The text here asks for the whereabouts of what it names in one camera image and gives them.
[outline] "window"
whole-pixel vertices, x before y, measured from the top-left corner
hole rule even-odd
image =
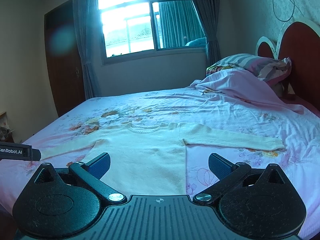
[[[204,47],[191,0],[98,0],[107,57]]]

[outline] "door handle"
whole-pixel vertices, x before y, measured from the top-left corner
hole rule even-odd
[[[76,68],[76,74],[77,74],[77,78],[79,78],[80,74],[79,74],[79,69],[78,68]]]

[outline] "sweater collar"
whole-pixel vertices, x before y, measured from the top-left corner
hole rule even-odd
[[[160,123],[160,124],[151,125],[151,126],[136,125],[132,123],[128,123],[127,125],[128,125],[128,130],[135,133],[152,133],[152,132],[158,131],[162,127],[165,127],[165,123]]]

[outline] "sweater sleeve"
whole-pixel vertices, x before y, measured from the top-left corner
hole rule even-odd
[[[95,143],[99,140],[98,134],[99,131],[95,131],[93,133],[80,136],[72,141],[68,141],[56,147],[41,150],[41,161],[53,156],[93,147]]]
[[[250,148],[263,151],[284,149],[282,140],[277,138],[211,129],[199,123],[179,123],[177,126],[179,137],[186,145]]]

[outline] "wall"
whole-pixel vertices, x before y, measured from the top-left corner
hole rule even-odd
[[[40,14],[41,17],[39,19],[39,33],[40,33],[40,49],[39,49],[39,57],[40,57],[40,68],[41,68],[41,77],[44,80],[44,92],[46,93],[47,99],[49,101],[50,106],[50,112],[52,116],[54,117],[54,120],[58,118],[56,106],[54,104],[50,81],[49,81],[49,75],[48,75],[48,69],[47,69],[47,60],[45,56],[45,44],[44,44],[44,15],[51,10],[55,9],[59,5],[65,3],[69,0],[38,0],[40,5]]]
[[[54,120],[38,56],[40,19],[38,0],[0,0],[0,112],[18,143]]]
[[[272,0],[229,0],[236,23],[239,53],[255,53],[261,36],[277,41],[283,23],[273,14]],[[292,14],[293,4],[289,0],[274,0],[278,18],[287,20]],[[304,17],[320,25],[320,0],[295,0]],[[294,18],[302,16],[296,8]]]
[[[42,0],[43,13],[47,13],[67,0]],[[102,66],[99,48],[99,28],[93,36],[93,59],[102,96],[116,96],[142,91],[181,88],[195,79],[205,77],[205,53],[183,53],[158,57],[148,57],[122,63]],[[223,57],[237,52],[234,43],[235,30],[228,0],[221,0],[217,37]],[[50,89],[45,64],[45,51],[41,52],[44,79]]]

